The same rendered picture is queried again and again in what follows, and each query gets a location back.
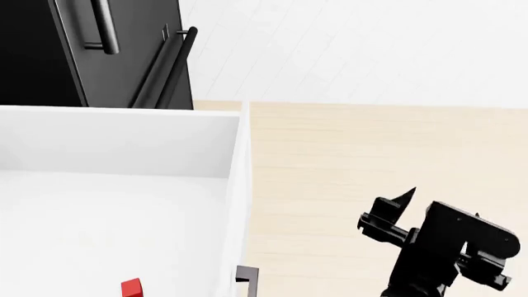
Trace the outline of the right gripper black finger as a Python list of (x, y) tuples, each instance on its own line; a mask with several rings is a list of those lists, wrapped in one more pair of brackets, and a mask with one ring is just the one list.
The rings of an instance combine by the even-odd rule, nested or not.
[(408, 192), (392, 200), (384, 197), (376, 197), (370, 214), (391, 224), (396, 224), (411, 202), (416, 189), (416, 187), (413, 187)]
[(500, 259), (512, 258), (521, 249), (510, 230), (444, 202), (432, 202), (425, 217), (425, 249), (456, 259), (465, 243)]

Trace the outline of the white open drawer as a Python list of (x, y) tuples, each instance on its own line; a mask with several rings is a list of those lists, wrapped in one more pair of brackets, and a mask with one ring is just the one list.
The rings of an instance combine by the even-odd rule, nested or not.
[(0, 297), (238, 297), (249, 109), (0, 106)]

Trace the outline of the red block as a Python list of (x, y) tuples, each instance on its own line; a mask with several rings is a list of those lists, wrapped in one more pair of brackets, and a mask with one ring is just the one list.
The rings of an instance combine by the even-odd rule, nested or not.
[(120, 287), (122, 297), (144, 297), (143, 287), (139, 278), (123, 281)]

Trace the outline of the black tall cabinet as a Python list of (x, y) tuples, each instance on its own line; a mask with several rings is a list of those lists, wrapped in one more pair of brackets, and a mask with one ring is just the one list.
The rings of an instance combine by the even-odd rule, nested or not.
[[(0, 0), (0, 106), (156, 108), (184, 41), (178, 0), (109, 0), (118, 54), (101, 41), (90, 0)], [(187, 65), (170, 109), (189, 110)]]

